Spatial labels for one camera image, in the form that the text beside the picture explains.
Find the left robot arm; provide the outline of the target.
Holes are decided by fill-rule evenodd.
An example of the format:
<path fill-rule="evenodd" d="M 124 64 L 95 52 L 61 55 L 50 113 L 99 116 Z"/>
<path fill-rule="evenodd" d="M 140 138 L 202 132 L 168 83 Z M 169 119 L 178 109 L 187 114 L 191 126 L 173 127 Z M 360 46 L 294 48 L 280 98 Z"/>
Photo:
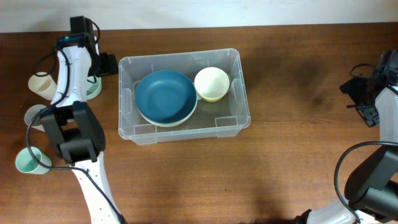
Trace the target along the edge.
<path fill-rule="evenodd" d="M 70 33 L 57 39 L 57 91 L 37 114 L 51 145 L 81 186 L 92 223 L 125 223 L 111 194 L 104 168 L 106 139 L 87 103 L 89 82 L 118 71 L 113 54 L 99 52 L 99 27 L 85 16 L 70 18 Z"/>

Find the yellow bowl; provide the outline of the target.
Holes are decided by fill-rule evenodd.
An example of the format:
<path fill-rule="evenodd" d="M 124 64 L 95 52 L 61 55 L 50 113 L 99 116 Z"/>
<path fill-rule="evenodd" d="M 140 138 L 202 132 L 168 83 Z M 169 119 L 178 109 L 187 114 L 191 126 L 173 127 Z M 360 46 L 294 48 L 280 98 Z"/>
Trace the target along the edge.
<path fill-rule="evenodd" d="M 225 96 L 225 93 L 199 93 L 201 98 L 207 102 L 216 102 Z"/>

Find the white bowl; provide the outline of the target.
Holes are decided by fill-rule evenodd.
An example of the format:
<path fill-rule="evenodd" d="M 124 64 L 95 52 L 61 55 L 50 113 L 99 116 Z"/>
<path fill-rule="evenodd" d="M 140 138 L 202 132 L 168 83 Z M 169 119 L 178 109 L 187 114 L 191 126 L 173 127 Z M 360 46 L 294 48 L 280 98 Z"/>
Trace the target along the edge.
<path fill-rule="evenodd" d="M 194 86 L 198 94 L 216 92 L 227 94 L 229 85 L 230 79 L 227 73 L 216 67 L 200 70 L 194 79 Z"/>

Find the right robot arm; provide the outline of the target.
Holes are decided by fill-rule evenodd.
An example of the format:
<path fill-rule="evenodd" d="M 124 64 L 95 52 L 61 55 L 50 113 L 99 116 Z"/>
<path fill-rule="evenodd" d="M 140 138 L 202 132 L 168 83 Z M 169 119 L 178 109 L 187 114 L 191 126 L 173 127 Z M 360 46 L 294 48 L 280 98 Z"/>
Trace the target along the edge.
<path fill-rule="evenodd" d="M 380 139 L 356 144 L 339 158 L 334 171 L 337 200 L 295 217 L 294 223 L 387 223 L 397 219 L 397 51 L 387 50 L 370 76 L 355 74 L 340 86 L 368 127 L 379 126 Z M 348 177 L 340 192 L 338 174 L 345 157 L 355 149 L 377 146 Z"/>

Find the dark blue plate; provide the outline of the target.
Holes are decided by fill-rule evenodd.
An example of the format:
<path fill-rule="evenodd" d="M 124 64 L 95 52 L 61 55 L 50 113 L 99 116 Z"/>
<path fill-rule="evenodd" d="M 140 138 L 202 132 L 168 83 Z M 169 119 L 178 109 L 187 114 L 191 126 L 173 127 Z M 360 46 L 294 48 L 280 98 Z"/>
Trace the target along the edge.
<path fill-rule="evenodd" d="M 192 81 L 173 70 L 159 70 L 144 77 L 136 88 L 135 99 L 143 117 L 159 124 L 189 117 L 198 101 Z"/>

